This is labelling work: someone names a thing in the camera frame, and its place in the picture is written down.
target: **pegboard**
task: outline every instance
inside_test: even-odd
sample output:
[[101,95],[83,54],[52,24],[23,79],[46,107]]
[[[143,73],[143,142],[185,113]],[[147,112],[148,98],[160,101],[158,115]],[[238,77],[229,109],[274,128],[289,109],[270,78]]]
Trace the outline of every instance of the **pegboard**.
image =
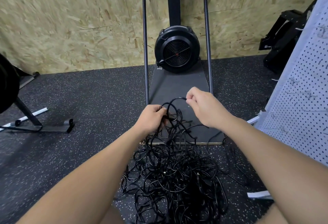
[[328,166],[328,0],[318,0],[255,127]]

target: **bare skin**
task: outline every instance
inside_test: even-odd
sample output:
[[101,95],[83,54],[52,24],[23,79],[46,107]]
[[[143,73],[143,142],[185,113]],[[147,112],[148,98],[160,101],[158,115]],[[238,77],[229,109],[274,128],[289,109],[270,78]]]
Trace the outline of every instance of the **bare skin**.
[[[194,87],[186,98],[204,125],[234,140],[271,193],[275,204],[258,224],[326,223],[327,167],[234,117],[210,93]],[[18,223],[124,223],[113,198],[139,142],[160,125],[166,110],[158,109],[148,105],[130,130],[64,177]]]

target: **hand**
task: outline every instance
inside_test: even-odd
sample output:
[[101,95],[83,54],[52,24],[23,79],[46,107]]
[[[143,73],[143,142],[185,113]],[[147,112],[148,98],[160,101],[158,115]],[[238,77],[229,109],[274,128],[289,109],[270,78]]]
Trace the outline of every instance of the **hand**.
[[196,87],[187,93],[187,104],[189,104],[199,121],[208,127],[222,129],[223,124],[228,122],[233,115],[209,92],[204,92]]
[[146,106],[134,126],[146,134],[155,131],[161,124],[162,117],[166,114],[166,108],[159,108],[160,105]]

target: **black cable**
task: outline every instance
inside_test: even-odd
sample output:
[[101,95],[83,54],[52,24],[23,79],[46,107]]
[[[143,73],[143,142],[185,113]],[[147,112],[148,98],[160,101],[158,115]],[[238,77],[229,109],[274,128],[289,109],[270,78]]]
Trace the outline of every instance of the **black cable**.
[[[228,209],[219,175],[228,175],[244,185],[229,171],[221,170],[209,155],[208,143],[221,132],[208,140],[207,156],[202,155],[191,129],[203,125],[184,120],[182,112],[172,104],[177,99],[186,100],[179,97],[161,106],[167,105],[164,119],[170,126],[160,125],[154,135],[146,137],[133,155],[134,166],[127,166],[123,175],[122,193],[116,199],[134,196],[135,223],[219,223]],[[155,139],[162,143],[152,145]]]

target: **wooden wall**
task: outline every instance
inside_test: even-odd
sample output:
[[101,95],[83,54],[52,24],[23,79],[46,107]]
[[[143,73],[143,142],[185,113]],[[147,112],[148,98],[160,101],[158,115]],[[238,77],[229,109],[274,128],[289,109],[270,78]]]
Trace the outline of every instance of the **wooden wall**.
[[[259,41],[281,11],[313,0],[209,0],[212,58],[263,54]],[[149,62],[169,26],[167,0],[147,0]],[[203,0],[181,0],[206,59]],[[141,0],[0,0],[0,52],[26,72],[57,73],[143,64]]]

